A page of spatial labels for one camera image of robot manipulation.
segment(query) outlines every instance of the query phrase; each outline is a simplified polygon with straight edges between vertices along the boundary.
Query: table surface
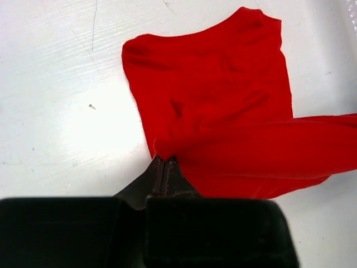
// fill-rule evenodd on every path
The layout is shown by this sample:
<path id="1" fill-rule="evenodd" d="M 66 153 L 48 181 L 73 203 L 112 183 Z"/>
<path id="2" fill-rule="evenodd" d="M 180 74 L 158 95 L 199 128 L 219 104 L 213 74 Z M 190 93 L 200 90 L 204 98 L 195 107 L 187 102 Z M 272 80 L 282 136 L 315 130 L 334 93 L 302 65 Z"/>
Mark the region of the table surface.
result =
<path id="1" fill-rule="evenodd" d="M 357 112 L 351 0 L 1 1 L 0 198 L 125 187 L 150 156 L 123 43 L 201 31 L 240 6 L 282 19 L 296 117 Z M 344 173 L 276 199 L 302 267 L 355 267 L 356 179 Z"/>

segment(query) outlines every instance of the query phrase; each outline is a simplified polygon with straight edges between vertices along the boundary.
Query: scratch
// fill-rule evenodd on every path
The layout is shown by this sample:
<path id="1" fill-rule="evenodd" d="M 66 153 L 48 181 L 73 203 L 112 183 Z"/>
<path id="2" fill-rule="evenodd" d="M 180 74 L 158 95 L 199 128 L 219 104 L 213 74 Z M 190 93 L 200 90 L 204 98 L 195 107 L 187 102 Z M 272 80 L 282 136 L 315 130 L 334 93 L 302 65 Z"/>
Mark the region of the scratch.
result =
<path id="1" fill-rule="evenodd" d="M 97 69 L 97 72 L 98 72 L 98 74 L 99 74 L 100 79 L 101 79 L 101 80 L 104 82 L 104 84 L 105 84 L 105 81 L 104 81 L 104 79 L 103 79 L 103 77 L 102 77 L 102 74 L 100 73 L 99 68 L 97 67 L 97 64 L 95 63 L 95 61 L 94 61 L 94 59 L 93 59 L 91 53 L 85 48 L 85 46 L 83 45 L 81 39 L 76 35 L 76 33 L 75 33 L 72 29 L 71 29 L 71 31 L 72 31 L 72 33 L 74 34 L 74 36 L 78 39 L 78 41 L 80 42 L 80 44 L 82 45 L 82 47 L 84 48 L 84 50 L 88 53 L 89 57 L 91 58 L 92 62 L 94 63 L 94 66 L 95 66 L 96 69 Z"/>
<path id="2" fill-rule="evenodd" d="M 98 0 L 95 1 L 95 12 L 94 12 L 94 18 L 93 18 L 93 31 L 92 31 L 92 36 L 91 36 L 91 50 L 93 51 L 93 46 L 94 46 L 94 27 L 95 27 L 95 18 L 97 17 L 97 10 L 98 10 Z"/>
<path id="3" fill-rule="evenodd" d="M 46 9 L 46 6 L 45 6 L 43 0 L 41 0 L 41 4 L 42 4 L 42 6 L 44 7 L 44 11 L 45 11 L 46 15 L 48 15 L 48 12 L 47 12 L 47 9 Z"/>
<path id="4" fill-rule="evenodd" d="M 36 166 L 54 166 L 55 163 L 43 163 L 43 164 L 37 164 Z"/>
<path id="5" fill-rule="evenodd" d="M 181 194 L 197 194 L 197 191 L 194 190 L 183 190 L 183 191 L 176 191 L 173 195 L 171 195 L 172 197 L 176 197 L 178 195 Z"/>
<path id="6" fill-rule="evenodd" d="M 254 0 L 254 3 L 257 5 L 257 7 L 260 9 L 257 0 Z"/>
<path id="7" fill-rule="evenodd" d="M 259 186 L 258 189 L 252 194 L 252 197 L 255 198 L 258 196 L 258 193 L 260 192 L 260 190 L 262 189 L 262 186 Z"/>
<path id="8" fill-rule="evenodd" d="M 2 162 L 3 165 L 8 165 L 8 166 L 21 166 L 23 165 L 22 161 L 16 163 L 16 162 Z"/>
<path id="9" fill-rule="evenodd" d="M 170 10 L 173 14 L 175 14 L 172 8 L 170 7 L 170 3 L 168 3 L 166 0 L 163 0 L 163 3 L 165 4 L 168 10 Z"/>
<path id="10" fill-rule="evenodd" d="M 136 3 L 134 3 L 135 4 L 135 6 L 137 7 L 137 8 L 139 8 L 139 9 L 141 9 L 141 7 L 138 5 L 138 4 L 136 4 Z"/>

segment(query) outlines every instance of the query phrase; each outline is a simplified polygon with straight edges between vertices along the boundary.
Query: red cloth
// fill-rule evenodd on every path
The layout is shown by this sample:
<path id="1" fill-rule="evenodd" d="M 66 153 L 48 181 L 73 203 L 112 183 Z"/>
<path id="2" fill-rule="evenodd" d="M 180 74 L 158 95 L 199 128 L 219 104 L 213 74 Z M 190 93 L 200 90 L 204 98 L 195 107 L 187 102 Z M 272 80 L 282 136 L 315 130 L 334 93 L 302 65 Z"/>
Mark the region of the red cloth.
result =
<path id="1" fill-rule="evenodd" d="M 142 35 L 123 67 L 151 156 L 206 197 L 273 198 L 357 169 L 357 114 L 293 118 L 281 21 L 240 8 L 205 31 Z"/>

